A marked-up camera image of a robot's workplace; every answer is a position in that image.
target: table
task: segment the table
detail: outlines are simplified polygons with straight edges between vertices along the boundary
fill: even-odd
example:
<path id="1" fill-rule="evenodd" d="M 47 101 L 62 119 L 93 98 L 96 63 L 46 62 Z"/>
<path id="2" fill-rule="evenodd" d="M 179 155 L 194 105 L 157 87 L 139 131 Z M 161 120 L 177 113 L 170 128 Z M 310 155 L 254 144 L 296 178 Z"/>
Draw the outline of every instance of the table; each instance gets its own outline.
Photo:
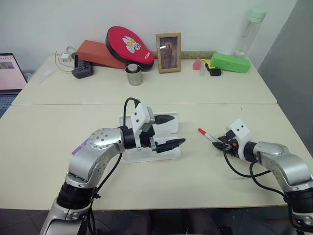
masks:
<path id="1" fill-rule="evenodd" d="M 149 104 L 276 103 L 276 99 L 252 65 L 248 73 L 223 71 L 221 77 L 200 76 L 194 60 L 182 60 L 181 72 L 159 74 L 157 60 L 143 83 L 131 86 L 124 70 L 94 67 L 94 75 L 77 79 L 57 70 L 48 57 L 13 105 L 123 104 L 128 97 Z M 54 73 L 45 79 L 44 72 Z"/>
<path id="2" fill-rule="evenodd" d="M 226 208 L 283 205 L 281 196 L 256 186 L 226 164 L 221 151 L 198 133 L 218 137 L 241 118 L 254 141 L 277 142 L 313 161 L 277 104 L 162 104 L 154 112 L 179 113 L 178 135 L 186 138 L 182 157 L 145 163 L 120 163 L 100 190 L 94 209 Z M 13 105 L 0 121 L 0 208 L 48 210 L 65 179 L 71 152 L 94 130 L 118 126 L 119 105 Z M 109 162 L 104 175 L 114 165 Z M 248 173 L 248 162 L 231 158 Z M 256 165 L 255 172 L 264 169 Z M 279 189 L 271 174 L 259 177 Z"/>

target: power adapter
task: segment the power adapter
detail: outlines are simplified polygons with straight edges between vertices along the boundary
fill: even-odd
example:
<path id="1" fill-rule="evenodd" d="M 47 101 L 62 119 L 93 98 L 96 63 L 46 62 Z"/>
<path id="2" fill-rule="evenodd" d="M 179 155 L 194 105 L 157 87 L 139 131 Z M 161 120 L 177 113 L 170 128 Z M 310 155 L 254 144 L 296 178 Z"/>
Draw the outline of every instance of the power adapter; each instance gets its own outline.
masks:
<path id="1" fill-rule="evenodd" d="M 70 62 L 70 60 L 71 60 L 70 54 L 62 53 L 61 60 L 62 60 L 62 62 Z"/>

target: yellow object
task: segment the yellow object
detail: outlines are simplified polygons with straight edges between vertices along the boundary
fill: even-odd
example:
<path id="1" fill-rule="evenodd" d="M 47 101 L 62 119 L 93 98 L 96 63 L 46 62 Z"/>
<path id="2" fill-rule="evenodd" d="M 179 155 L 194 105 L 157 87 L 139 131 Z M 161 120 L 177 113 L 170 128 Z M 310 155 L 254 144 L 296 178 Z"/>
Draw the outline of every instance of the yellow object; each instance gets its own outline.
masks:
<path id="1" fill-rule="evenodd" d="M 211 66 L 211 61 L 206 60 L 206 59 L 200 59 L 201 62 L 205 62 L 207 63 L 207 65 L 209 66 L 209 69 L 215 69 L 216 67 Z"/>

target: red kick pad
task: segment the red kick pad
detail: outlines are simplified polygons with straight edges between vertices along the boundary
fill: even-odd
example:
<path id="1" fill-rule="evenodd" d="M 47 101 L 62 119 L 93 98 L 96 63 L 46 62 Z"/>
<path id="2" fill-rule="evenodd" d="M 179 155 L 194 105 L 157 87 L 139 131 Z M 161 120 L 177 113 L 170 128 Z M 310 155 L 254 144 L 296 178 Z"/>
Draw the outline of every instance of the red kick pad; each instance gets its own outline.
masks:
<path id="1" fill-rule="evenodd" d="M 119 61 L 138 64 L 143 70 L 152 67 L 155 57 L 142 40 L 130 30 L 114 26 L 107 32 L 106 46 L 109 52 Z"/>
<path id="2" fill-rule="evenodd" d="M 84 40 L 78 48 L 77 54 L 82 60 L 87 60 L 113 68 L 125 69 L 125 64 L 115 59 L 110 54 L 104 43 Z"/>

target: green bottle cap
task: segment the green bottle cap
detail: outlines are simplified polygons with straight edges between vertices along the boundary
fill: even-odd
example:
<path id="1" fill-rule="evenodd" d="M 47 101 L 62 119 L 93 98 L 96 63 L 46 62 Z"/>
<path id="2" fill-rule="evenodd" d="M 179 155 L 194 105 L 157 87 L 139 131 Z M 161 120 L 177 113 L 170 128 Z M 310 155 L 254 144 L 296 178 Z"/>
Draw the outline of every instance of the green bottle cap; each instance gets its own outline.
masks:
<path id="1" fill-rule="evenodd" d="M 248 21 L 251 21 L 254 23 L 262 23 L 266 13 L 267 11 L 262 8 L 253 7 L 250 9 Z"/>

